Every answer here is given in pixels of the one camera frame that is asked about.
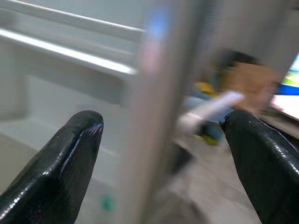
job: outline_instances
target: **blurred background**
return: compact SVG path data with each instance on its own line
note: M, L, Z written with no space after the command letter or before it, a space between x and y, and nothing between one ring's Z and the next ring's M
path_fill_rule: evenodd
M298 40L296 0L2 0L0 193L95 110L77 224L261 223L218 123L243 109L298 146Z

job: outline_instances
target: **television screen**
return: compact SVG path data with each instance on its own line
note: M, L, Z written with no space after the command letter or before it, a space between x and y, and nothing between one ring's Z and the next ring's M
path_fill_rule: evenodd
M283 114L299 120L299 54L274 95L271 105Z

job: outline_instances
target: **green object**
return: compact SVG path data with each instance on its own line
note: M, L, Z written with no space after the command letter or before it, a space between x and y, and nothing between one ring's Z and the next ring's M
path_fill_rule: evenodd
M106 211L113 211L115 207L115 201L112 195L102 195L101 208Z

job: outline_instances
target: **yellow object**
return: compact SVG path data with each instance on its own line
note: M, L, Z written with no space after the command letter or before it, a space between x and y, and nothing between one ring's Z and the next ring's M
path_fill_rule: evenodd
M203 93L211 96L211 97L216 97L217 93L211 86L211 84L206 83L206 82L197 82L195 83L195 87L201 90Z

